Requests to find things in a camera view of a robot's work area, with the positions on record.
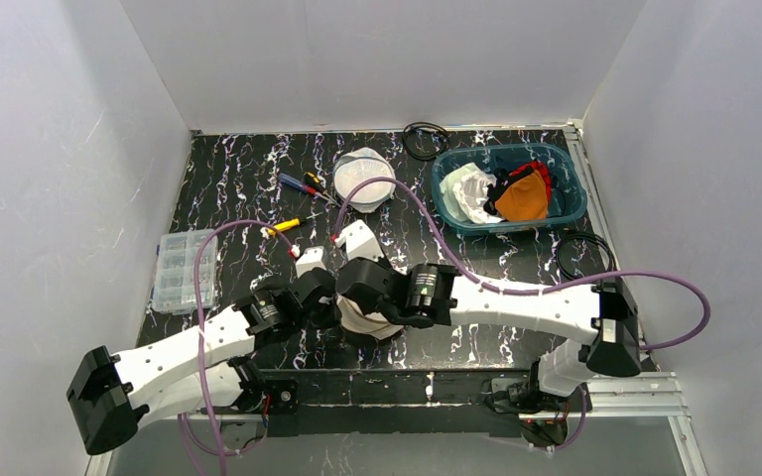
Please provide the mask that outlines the white mesh bag tan trim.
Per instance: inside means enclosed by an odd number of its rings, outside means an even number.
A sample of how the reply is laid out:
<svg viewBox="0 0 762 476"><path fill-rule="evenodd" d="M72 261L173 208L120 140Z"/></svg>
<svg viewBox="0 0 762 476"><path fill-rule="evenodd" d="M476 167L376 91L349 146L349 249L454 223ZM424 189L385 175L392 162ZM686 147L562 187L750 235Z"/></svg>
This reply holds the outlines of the white mesh bag tan trim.
<svg viewBox="0 0 762 476"><path fill-rule="evenodd" d="M351 333L359 336L384 340L395 336L403 329L403 325L393 324L380 312L364 313L357 303L346 297L337 297L337 309L340 311L340 325Z"/></svg>

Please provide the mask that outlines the white mesh bag blue trim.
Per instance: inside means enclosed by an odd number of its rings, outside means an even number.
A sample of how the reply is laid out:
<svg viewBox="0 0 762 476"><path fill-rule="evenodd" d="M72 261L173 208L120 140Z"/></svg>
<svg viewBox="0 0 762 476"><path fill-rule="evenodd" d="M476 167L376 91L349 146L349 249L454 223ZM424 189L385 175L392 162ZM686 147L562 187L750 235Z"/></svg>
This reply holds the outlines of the white mesh bag blue trim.
<svg viewBox="0 0 762 476"><path fill-rule="evenodd" d="M341 198L346 198L358 185L369 179L393 179L395 175L393 167L385 157L371 148L364 147L336 159L332 177L335 192ZM350 206L356 212L373 213L392 197L394 187L387 181L368 184L352 197Z"/></svg>

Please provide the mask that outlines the white bra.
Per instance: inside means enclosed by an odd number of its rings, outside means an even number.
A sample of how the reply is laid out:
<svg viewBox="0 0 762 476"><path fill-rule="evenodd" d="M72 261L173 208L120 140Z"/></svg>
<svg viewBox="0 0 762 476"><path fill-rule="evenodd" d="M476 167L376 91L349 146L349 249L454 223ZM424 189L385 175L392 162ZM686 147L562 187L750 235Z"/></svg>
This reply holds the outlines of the white bra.
<svg viewBox="0 0 762 476"><path fill-rule="evenodd" d="M440 182L442 204L447 215L459 222L493 224L503 220L484 208L488 200L488 187L496 184L496 177L485 173L475 163L468 163L448 174Z"/></svg>

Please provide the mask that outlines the orange bra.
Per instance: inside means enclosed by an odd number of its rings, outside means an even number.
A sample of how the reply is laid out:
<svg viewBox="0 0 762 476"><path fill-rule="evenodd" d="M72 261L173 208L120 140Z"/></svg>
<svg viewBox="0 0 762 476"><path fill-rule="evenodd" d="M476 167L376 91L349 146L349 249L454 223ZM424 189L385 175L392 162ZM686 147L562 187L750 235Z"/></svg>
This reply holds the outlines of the orange bra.
<svg viewBox="0 0 762 476"><path fill-rule="evenodd" d="M538 173L514 179L494 202L496 211L507 221L537 221L547 217L550 200Z"/></svg>

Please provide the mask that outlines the red garment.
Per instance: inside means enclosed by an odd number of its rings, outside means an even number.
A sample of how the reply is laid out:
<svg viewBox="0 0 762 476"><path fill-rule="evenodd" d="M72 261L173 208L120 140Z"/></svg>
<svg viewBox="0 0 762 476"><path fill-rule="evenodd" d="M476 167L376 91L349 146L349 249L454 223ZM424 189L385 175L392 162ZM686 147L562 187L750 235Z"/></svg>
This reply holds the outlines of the red garment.
<svg viewBox="0 0 762 476"><path fill-rule="evenodd" d="M547 199L551 199L553 183L548 167L539 160L524 164L509 174L510 179L521 179L532 173L538 173L545 186Z"/></svg>

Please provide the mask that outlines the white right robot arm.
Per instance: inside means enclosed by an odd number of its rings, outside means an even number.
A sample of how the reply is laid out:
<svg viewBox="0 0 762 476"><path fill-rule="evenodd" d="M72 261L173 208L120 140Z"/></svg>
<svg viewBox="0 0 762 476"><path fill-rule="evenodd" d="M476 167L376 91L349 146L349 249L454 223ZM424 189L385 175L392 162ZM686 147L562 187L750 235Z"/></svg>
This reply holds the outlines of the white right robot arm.
<svg viewBox="0 0 762 476"><path fill-rule="evenodd" d="M398 326L488 324L554 334L563 343L538 358L524 380L494 384L485 401L500 414L559 412L595 376L630 378L641 372L635 312L615 279L571 283L548 292L510 283L500 289L469 280L450 265L425 263L407 273L365 258L338 272L335 291L362 315Z"/></svg>

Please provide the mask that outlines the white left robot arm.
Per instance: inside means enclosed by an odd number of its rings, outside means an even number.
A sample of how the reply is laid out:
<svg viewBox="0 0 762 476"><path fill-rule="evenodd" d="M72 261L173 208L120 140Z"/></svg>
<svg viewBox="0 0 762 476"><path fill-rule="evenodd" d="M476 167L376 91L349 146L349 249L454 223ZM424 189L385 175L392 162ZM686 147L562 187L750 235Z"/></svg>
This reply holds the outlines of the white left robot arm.
<svg viewBox="0 0 762 476"><path fill-rule="evenodd" d="M313 268L288 284L262 286L203 326L117 353L88 351L65 393L85 452L111 451L139 429L207 402L257 403L265 387L249 367L254 352L330 317L334 295L334 274Z"/></svg>

